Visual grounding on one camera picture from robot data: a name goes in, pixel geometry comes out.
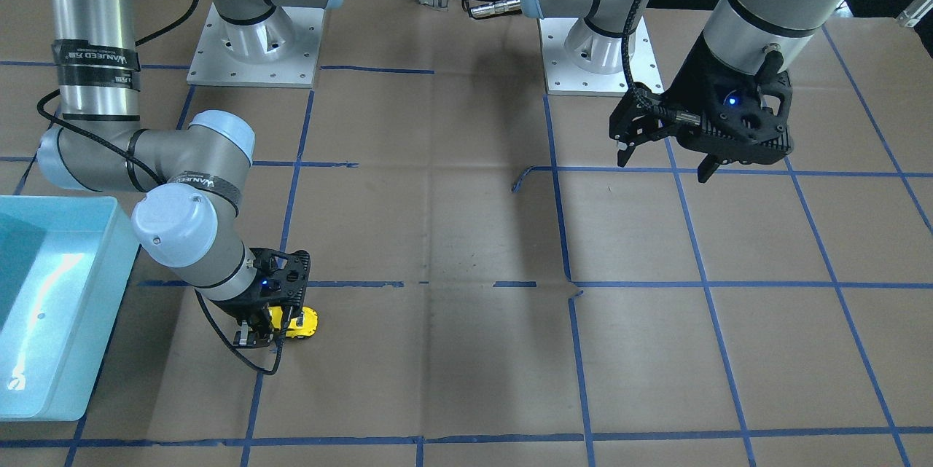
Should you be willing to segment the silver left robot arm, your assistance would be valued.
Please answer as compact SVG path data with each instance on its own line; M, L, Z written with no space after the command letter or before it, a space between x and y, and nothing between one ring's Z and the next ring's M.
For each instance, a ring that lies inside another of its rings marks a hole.
M649 0L520 0L524 15L576 19L582 52L589 36L619 42L611 55L626 95L609 118L617 164L637 147L673 136L704 154L706 182L721 165L772 165L793 151L789 66L843 0L719 0L670 87L654 93L636 82L630 41Z

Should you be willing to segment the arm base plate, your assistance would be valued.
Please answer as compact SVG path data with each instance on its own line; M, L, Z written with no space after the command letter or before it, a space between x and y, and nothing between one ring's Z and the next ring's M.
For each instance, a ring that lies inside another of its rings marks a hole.
M577 18L539 20L547 94L623 96L628 85L623 53L629 55L634 81L654 93L664 90L644 19L627 41L596 34Z
M216 87L312 88L324 9L279 7L254 25L233 25L211 7L187 82Z

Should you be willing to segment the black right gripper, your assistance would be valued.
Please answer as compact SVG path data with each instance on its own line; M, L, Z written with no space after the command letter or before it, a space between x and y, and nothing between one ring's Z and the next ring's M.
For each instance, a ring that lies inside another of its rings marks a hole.
M271 333L254 329L274 328L274 342L282 348L290 321L303 316L304 295L312 267L309 252L300 249L285 254L270 248L254 248L257 274L237 297L214 304L240 322L233 338L234 348L266 348ZM270 307L280 307L282 318L271 320Z

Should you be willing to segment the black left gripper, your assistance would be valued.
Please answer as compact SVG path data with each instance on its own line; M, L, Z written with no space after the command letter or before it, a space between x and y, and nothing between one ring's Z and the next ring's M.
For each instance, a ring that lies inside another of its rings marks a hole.
M734 71L714 57L700 36L663 94L634 83L609 118L617 166L625 168L637 146L666 136L706 155L697 167L700 184L732 162L772 165L789 155L794 149L787 124L789 72L777 45L769 44L764 52L754 73Z

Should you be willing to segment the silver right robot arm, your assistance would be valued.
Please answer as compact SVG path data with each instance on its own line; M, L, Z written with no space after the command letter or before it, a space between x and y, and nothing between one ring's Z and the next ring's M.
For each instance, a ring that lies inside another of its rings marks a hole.
M184 130L152 130L138 111L140 65L131 0L52 0L59 114L36 152L67 190L140 192L131 228L154 261L237 321L231 350L280 347L301 317L306 251L250 248L235 230L254 131L233 113L203 111Z

